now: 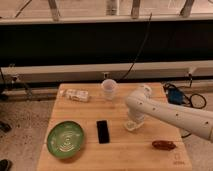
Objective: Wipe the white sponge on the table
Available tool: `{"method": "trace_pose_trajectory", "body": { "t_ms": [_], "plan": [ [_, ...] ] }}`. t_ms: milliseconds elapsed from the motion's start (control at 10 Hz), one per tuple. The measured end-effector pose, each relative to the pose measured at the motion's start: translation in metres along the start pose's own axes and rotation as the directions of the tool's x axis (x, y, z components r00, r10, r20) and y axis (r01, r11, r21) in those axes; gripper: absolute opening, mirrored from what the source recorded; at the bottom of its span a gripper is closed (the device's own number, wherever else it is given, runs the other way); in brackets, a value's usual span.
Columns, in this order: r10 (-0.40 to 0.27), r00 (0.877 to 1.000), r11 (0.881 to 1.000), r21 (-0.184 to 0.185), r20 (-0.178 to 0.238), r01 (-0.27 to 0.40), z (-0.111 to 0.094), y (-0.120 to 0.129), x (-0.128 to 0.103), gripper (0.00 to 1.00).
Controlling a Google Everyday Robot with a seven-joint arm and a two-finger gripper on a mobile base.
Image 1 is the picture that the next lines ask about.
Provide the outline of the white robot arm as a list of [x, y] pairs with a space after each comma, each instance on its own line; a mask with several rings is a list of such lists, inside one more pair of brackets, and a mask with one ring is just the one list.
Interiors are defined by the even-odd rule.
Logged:
[[151, 88], [142, 84], [125, 98], [128, 117], [132, 122], [139, 125], [144, 115], [149, 115], [213, 142], [212, 111], [160, 102], [153, 100], [151, 94]]

